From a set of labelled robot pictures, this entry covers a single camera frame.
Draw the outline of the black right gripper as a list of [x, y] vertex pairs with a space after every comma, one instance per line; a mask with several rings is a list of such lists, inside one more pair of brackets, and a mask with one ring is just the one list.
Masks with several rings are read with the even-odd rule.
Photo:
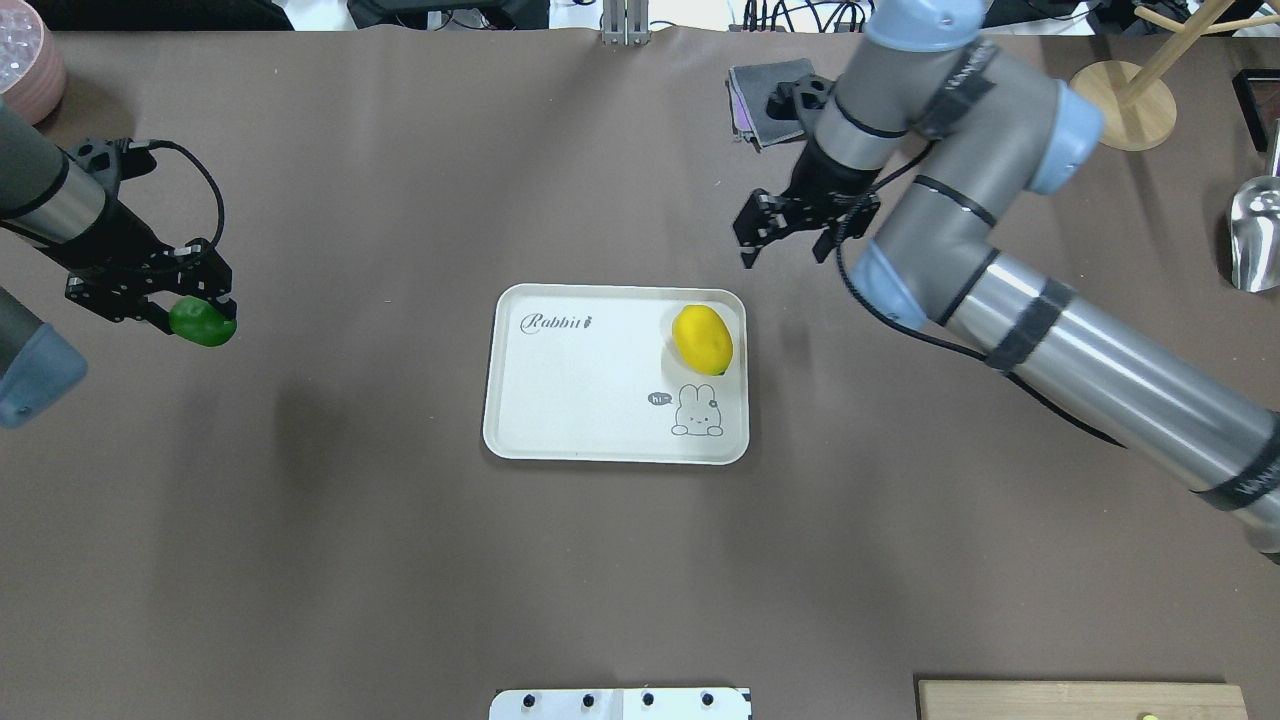
[[824, 263], [846, 240], [861, 238], [869, 227], [869, 206], [852, 205], [882, 170], [882, 167], [865, 169], [845, 165], [817, 141], [808, 141], [787, 187], [778, 193], [753, 190], [733, 219], [732, 231], [742, 266], [753, 269], [764, 247], [795, 231], [818, 229], [840, 217], [814, 242], [812, 254], [815, 261]]

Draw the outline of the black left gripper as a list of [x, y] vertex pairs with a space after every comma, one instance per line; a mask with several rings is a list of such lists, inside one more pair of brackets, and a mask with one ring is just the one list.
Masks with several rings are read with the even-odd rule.
[[204, 300], [237, 319], [233, 270], [211, 240], [172, 247], [123, 205], [109, 205], [81, 236], [64, 245], [67, 299], [113, 323], [146, 322], [173, 334], [169, 311], [148, 295], [168, 291]]

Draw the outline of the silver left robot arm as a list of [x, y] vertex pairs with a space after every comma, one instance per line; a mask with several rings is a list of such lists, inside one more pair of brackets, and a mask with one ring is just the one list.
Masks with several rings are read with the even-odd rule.
[[[236, 333], [233, 270], [218, 247], [227, 223], [210, 170], [170, 140], [88, 138], [58, 147], [10, 108], [3, 109], [1, 224], [67, 272], [64, 295], [108, 322], [141, 322], [164, 334], [218, 347]], [[212, 192], [207, 238], [163, 242], [120, 197], [122, 184], [155, 170], [154, 154], [192, 161]]]

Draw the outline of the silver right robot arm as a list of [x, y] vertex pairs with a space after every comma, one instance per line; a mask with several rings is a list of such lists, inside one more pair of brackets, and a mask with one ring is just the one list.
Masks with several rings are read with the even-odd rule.
[[732, 228], [751, 268], [769, 243], [817, 231], [817, 261], [864, 234], [884, 167], [925, 147], [856, 263], [850, 295], [886, 325], [975, 359], [1065, 421], [1134, 450], [1235, 518], [1277, 560], [1277, 414], [991, 243], [1025, 192], [1048, 195], [1089, 158], [1101, 111], [982, 36], [979, 1], [883, 1], [837, 79], [782, 83], [771, 106], [805, 145], [788, 186], [754, 190]]

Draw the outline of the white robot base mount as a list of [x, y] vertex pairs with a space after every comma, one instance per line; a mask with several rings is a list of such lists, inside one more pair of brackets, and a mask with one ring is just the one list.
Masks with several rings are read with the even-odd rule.
[[749, 689], [634, 687], [508, 689], [489, 719], [751, 719]]

